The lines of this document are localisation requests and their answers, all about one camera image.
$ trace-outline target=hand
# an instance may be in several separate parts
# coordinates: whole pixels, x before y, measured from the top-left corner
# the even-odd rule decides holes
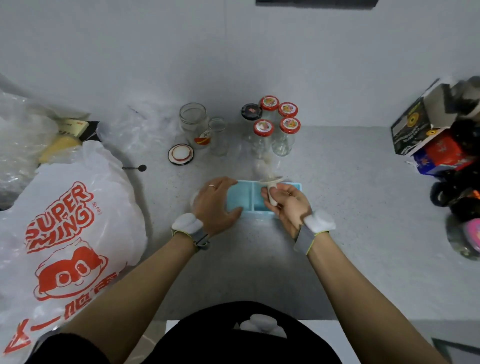
[[[312,214],[312,208],[305,195],[291,184],[277,183],[276,186],[277,188],[270,188],[270,195],[278,202],[277,206],[272,206],[268,201],[267,188],[262,187],[265,206],[275,212],[285,230],[296,239],[303,224],[303,218]]]
[[[229,177],[213,178],[205,183],[195,198],[193,214],[204,223],[204,230],[210,237],[229,229],[240,217],[242,207],[229,213],[225,211],[227,191],[237,182]]]

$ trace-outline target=yellow object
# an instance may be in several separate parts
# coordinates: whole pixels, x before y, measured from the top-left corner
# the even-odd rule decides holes
[[[76,119],[62,119],[57,121],[57,125],[59,127],[59,134],[72,135],[78,138],[88,127],[88,121]]]
[[[43,150],[42,155],[40,156],[40,159],[38,161],[40,163],[47,163],[50,157],[55,153],[67,148],[81,145],[82,142],[78,138],[69,135],[57,135],[57,137],[53,140],[52,144],[50,144]]]

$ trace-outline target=lid on table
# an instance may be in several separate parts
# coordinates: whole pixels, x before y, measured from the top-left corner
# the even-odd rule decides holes
[[[473,249],[480,252],[480,218],[467,221],[463,226],[463,232]]]
[[[273,95],[264,96],[260,100],[260,107],[263,110],[275,111],[278,109],[278,105],[280,105],[280,101]]]
[[[255,121],[262,117],[263,110],[260,105],[246,104],[241,108],[241,115],[244,119]]]
[[[299,108],[292,102],[282,102],[278,107],[278,113],[284,118],[293,118],[299,112]]]
[[[295,134],[300,130],[300,121],[296,118],[283,118],[280,120],[280,130],[287,134]]]
[[[253,132],[258,136],[271,136],[273,133],[273,124],[266,119],[260,119],[253,125]]]
[[[193,159],[193,148],[187,144],[177,144],[168,151],[168,160],[177,166],[184,166]]]

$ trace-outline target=blue plastic container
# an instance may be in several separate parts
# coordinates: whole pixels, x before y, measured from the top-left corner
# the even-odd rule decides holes
[[[283,182],[294,185],[301,191],[301,183]],[[261,183],[258,181],[239,181],[231,186],[227,193],[227,211],[230,212],[238,206],[243,207],[243,218],[277,218],[277,216],[266,208],[261,194]]]

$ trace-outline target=white device on wrist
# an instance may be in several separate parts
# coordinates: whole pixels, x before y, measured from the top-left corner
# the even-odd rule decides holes
[[[208,234],[202,223],[192,213],[183,214],[177,217],[172,224],[172,236],[177,232],[183,232],[191,237],[193,244],[199,249],[207,250],[209,246]]]
[[[307,255],[316,235],[321,232],[335,230],[335,228],[335,221],[329,213],[321,209],[314,211],[303,219],[303,225],[300,227],[293,250]]]

